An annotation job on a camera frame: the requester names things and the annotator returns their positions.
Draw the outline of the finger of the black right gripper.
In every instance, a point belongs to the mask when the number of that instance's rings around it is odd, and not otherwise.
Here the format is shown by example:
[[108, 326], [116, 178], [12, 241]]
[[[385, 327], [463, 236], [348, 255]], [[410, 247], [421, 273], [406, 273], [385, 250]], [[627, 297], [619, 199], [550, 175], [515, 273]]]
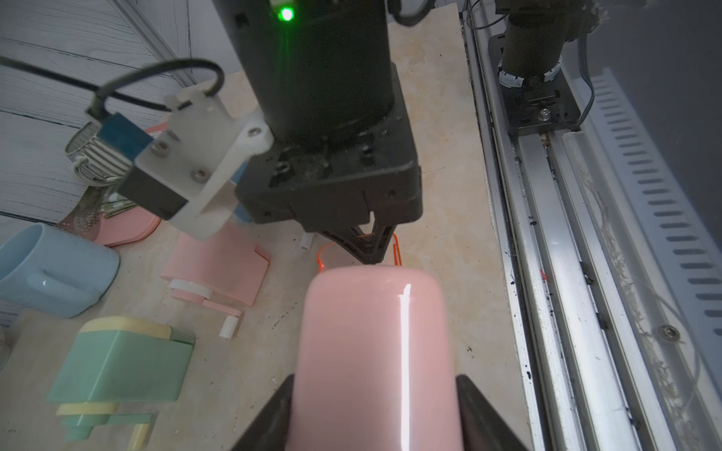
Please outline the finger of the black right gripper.
[[385, 220], [379, 213], [374, 212], [373, 216], [372, 236], [370, 237], [372, 241], [372, 253], [370, 256], [372, 259], [370, 261], [382, 262], [397, 225]]
[[339, 245], [348, 254], [362, 264], [374, 264], [371, 262], [372, 241], [371, 234], [364, 233], [360, 227], [348, 227], [347, 229], [322, 231], [323, 235], [331, 242]]

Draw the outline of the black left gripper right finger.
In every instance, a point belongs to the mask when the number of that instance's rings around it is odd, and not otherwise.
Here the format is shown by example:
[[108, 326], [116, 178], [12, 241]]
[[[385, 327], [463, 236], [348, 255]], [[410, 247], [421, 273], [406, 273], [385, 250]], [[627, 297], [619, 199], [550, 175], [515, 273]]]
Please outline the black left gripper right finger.
[[526, 451], [528, 448], [470, 377], [456, 377], [465, 451]]

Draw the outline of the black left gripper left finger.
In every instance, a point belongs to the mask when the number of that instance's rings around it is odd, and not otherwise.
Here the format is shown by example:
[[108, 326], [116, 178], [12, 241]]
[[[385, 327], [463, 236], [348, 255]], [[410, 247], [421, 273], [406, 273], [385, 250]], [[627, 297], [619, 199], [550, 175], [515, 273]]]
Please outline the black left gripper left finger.
[[289, 434], [294, 375], [289, 375], [244, 434], [232, 451], [283, 451]]

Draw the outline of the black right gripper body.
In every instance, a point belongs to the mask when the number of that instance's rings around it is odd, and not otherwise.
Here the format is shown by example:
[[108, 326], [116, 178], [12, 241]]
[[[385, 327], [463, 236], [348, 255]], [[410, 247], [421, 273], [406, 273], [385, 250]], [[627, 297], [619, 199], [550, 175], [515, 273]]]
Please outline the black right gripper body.
[[294, 220], [320, 232], [421, 218], [421, 168], [398, 71], [391, 80], [395, 103], [367, 131], [319, 148], [276, 143], [248, 161], [235, 195], [253, 222]]

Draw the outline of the pink pencil sharpener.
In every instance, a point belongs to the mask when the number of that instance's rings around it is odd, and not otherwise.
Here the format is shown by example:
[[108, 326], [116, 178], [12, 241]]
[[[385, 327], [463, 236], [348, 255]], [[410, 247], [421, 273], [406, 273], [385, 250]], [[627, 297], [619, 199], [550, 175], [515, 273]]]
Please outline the pink pencil sharpener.
[[304, 303], [289, 450], [460, 450], [449, 322], [433, 276], [318, 274]]
[[180, 235], [161, 278], [173, 298], [224, 314], [219, 336], [231, 339], [255, 304], [270, 262], [256, 239], [228, 223], [205, 241]]

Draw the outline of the green yellow pencil sharpener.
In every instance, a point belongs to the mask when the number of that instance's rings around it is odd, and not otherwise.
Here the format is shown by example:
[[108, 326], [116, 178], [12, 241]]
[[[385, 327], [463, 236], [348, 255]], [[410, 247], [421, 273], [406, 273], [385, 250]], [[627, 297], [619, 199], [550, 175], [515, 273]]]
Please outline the green yellow pencil sharpener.
[[68, 442], [86, 441], [102, 426], [133, 426], [130, 450], [141, 450], [152, 430], [150, 413], [120, 413], [122, 404], [174, 402], [196, 338], [145, 319], [103, 317], [79, 330], [48, 395]]

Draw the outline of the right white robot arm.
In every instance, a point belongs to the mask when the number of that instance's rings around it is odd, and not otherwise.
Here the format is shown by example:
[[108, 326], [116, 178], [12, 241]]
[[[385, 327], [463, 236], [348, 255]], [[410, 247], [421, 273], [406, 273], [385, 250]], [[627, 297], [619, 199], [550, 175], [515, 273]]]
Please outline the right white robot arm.
[[423, 213], [421, 169], [391, 60], [396, 1], [214, 5], [274, 142], [235, 193], [258, 224], [293, 220], [364, 264]]

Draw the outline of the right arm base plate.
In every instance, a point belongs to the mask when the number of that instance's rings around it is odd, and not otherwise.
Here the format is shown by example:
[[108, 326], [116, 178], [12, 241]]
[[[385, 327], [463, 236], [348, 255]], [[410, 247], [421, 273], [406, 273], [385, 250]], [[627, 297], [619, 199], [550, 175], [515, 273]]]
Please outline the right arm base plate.
[[[588, 41], [598, 26], [592, 1], [496, 1], [507, 20], [505, 32], [489, 41], [496, 82], [511, 136], [581, 130], [592, 110]], [[562, 50], [577, 43], [580, 77], [590, 90], [580, 109], [562, 73]]]

